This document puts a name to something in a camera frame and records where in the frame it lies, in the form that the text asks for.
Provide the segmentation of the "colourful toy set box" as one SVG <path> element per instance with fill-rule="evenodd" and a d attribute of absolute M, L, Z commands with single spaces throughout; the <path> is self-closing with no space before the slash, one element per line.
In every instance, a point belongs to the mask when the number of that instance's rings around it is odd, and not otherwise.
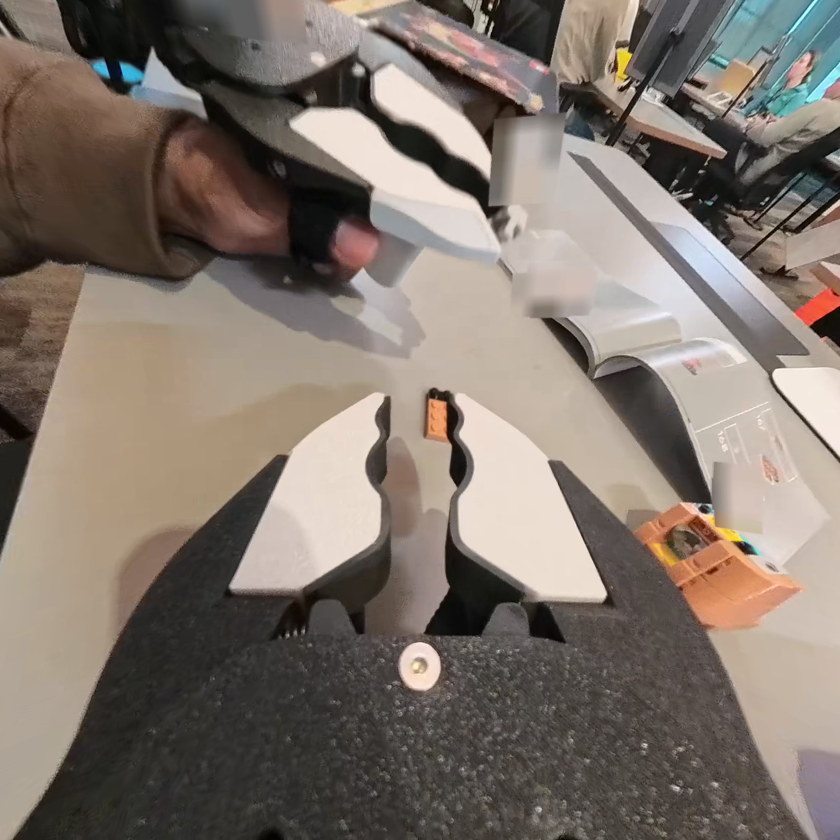
<path fill-rule="evenodd" d="M 559 112 L 559 84 L 540 60 L 418 2 L 373 12 L 373 29 L 500 95 L 532 116 Z"/>

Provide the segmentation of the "grey desk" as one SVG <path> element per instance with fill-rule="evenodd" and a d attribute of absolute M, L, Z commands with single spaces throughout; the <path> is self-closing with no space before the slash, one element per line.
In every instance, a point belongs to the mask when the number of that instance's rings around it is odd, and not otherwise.
<path fill-rule="evenodd" d="M 624 154 L 569 139 L 560 173 L 542 224 L 768 375 L 828 513 L 782 566 L 803 592 L 755 628 L 698 623 L 634 530 L 685 502 L 757 532 L 763 480 L 717 464 L 711 501 L 683 498 L 501 266 L 427 251 L 393 289 L 92 269 L 3 552 L 2 838 L 819 837 L 838 462 L 771 374 L 838 359 Z M 549 457 L 604 603 L 525 602 L 458 556 L 433 387 Z M 385 536 L 312 594 L 232 595 L 291 450 L 373 392 Z"/>

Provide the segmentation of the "person's left hand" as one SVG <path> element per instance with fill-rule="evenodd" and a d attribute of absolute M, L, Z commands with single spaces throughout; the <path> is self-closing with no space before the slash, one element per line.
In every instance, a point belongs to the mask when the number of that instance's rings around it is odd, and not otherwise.
<path fill-rule="evenodd" d="M 292 255 L 286 187 L 259 174 L 231 137 L 198 118 L 170 134 L 154 194 L 165 235 L 228 256 Z"/>

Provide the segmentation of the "person's left forearm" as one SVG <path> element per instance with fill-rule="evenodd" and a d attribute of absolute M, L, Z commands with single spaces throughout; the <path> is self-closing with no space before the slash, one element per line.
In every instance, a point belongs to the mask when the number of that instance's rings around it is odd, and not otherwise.
<path fill-rule="evenodd" d="M 1 273 L 46 261 L 185 280 L 211 259 L 161 233 L 165 146 L 192 114 L 110 91 L 87 63 L 1 47 Z"/>

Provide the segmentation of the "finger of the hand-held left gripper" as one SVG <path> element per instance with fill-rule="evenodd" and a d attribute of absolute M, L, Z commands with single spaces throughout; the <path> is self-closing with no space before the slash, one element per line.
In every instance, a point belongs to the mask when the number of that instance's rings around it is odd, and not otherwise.
<path fill-rule="evenodd" d="M 290 128 L 367 183 L 369 219 L 380 232 L 460 259 L 499 259 L 499 240 L 477 200 L 394 148 L 362 113 L 305 109 Z"/>
<path fill-rule="evenodd" d="M 399 152 L 463 193 L 487 193 L 491 155 L 466 115 L 394 65 L 375 70 L 370 117 Z"/>

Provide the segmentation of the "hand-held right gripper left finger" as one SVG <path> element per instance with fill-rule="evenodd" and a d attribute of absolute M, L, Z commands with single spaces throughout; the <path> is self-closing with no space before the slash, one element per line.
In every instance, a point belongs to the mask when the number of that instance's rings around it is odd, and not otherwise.
<path fill-rule="evenodd" d="M 379 454 L 390 398 L 373 392 L 290 452 L 229 583 L 232 595 L 303 596 L 385 536 Z"/>

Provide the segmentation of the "white flat pad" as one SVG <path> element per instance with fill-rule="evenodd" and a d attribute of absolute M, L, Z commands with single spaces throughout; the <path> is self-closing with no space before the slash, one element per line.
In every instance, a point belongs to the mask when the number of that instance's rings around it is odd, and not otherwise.
<path fill-rule="evenodd" d="M 783 367 L 772 372 L 771 381 L 814 435 L 839 459 L 839 370 Z"/>

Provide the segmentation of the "brown-edged side desk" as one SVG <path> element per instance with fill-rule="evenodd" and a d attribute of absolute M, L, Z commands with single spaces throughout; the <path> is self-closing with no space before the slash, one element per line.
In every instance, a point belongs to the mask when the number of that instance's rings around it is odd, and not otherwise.
<path fill-rule="evenodd" d="M 653 102 L 634 90 L 622 90 L 609 79 L 603 79 L 589 90 L 597 100 L 616 116 L 616 123 L 606 143 L 615 145 L 625 130 L 681 149 L 722 160 L 727 151 L 703 132 L 661 102 Z"/>

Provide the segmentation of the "red object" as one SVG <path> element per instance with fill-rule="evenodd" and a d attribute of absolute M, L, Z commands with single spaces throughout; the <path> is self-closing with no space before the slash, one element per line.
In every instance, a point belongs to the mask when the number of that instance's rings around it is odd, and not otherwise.
<path fill-rule="evenodd" d="M 830 316 L 839 307 L 839 296 L 832 288 L 825 288 L 795 310 L 795 316 L 805 326 L 815 329 L 818 321 Z"/>

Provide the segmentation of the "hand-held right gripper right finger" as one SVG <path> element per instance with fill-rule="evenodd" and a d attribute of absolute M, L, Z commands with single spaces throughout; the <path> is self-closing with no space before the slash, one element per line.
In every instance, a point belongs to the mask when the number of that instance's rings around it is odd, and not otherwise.
<path fill-rule="evenodd" d="M 530 603 L 604 603 L 596 569 L 550 459 L 465 393 L 451 400 L 455 472 L 450 532 L 458 557 Z"/>

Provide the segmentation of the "grey instruction booklet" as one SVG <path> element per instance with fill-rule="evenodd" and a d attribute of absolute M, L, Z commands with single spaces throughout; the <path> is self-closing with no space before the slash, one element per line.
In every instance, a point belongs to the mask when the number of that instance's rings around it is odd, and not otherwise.
<path fill-rule="evenodd" d="M 582 347 L 641 445 L 687 501 L 711 501 L 717 464 L 763 480 L 757 532 L 738 530 L 781 568 L 827 524 L 774 413 L 769 377 L 737 344 L 684 335 L 677 317 L 610 278 L 566 233 L 529 230 L 501 262 L 514 306 L 557 322 Z"/>

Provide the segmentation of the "brown brick model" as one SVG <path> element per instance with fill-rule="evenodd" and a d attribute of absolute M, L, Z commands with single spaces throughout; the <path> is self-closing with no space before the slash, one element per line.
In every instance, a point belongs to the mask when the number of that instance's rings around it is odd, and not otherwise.
<path fill-rule="evenodd" d="M 739 531 L 718 527 L 709 504 L 680 503 L 633 533 L 707 630 L 759 627 L 767 615 L 803 592 Z"/>

